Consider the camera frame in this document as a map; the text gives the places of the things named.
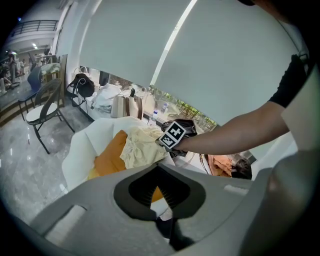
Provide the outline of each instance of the black and white tag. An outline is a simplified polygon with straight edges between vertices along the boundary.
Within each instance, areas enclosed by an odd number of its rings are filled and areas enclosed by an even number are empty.
[[[168,129],[165,130],[164,134],[159,138],[159,141],[161,141],[166,148],[172,149],[181,141],[185,133],[186,130],[176,121],[173,121]]]

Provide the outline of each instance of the cream cloth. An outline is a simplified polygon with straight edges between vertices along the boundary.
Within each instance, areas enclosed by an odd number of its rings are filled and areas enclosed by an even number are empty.
[[[153,164],[167,156],[166,150],[155,143],[163,132],[156,126],[133,127],[120,155],[127,169]]]

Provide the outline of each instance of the black vent slot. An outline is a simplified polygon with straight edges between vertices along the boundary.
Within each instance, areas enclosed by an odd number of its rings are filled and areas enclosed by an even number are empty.
[[[162,164],[153,164],[120,181],[114,188],[114,200],[131,218],[153,221],[152,196],[159,187],[176,219],[193,216],[206,199],[205,189]]]

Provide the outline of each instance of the glass railing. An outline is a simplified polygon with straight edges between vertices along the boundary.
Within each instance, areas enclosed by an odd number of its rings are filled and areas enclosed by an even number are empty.
[[[32,20],[19,23],[11,32],[11,36],[36,31],[55,31],[58,20]]]

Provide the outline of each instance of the black sleeve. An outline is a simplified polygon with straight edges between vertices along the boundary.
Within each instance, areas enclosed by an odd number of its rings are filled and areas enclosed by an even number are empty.
[[[292,55],[291,63],[280,81],[278,90],[269,99],[269,102],[277,103],[286,108],[298,94],[306,79],[303,62],[297,55]]]

